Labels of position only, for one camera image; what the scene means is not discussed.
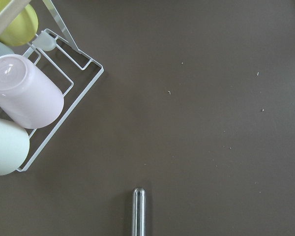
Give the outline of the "white cup on rack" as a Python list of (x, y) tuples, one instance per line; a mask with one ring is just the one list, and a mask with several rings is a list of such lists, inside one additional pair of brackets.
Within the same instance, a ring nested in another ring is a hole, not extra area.
[(18, 124), (0, 118), (0, 176), (17, 170), (30, 149), (30, 138)]

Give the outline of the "steel muddler black tip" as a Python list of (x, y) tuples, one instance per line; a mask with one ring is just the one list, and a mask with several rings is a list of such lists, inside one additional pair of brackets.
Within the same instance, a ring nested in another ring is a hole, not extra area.
[(132, 236), (146, 235), (146, 191), (137, 187), (132, 194)]

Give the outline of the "yellow cup on rack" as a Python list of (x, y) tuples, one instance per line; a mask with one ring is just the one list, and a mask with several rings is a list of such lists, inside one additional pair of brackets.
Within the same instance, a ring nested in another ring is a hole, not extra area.
[[(0, 0), (0, 11), (9, 0)], [(7, 46), (21, 46), (31, 41), (38, 30), (38, 17), (34, 8), (29, 4), (0, 34), (0, 42)]]

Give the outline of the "pink cup on rack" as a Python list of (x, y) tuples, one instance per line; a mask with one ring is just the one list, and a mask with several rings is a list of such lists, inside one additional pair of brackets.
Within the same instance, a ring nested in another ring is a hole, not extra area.
[(61, 90), (28, 58), (0, 57), (0, 107), (23, 128), (54, 122), (64, 107)]

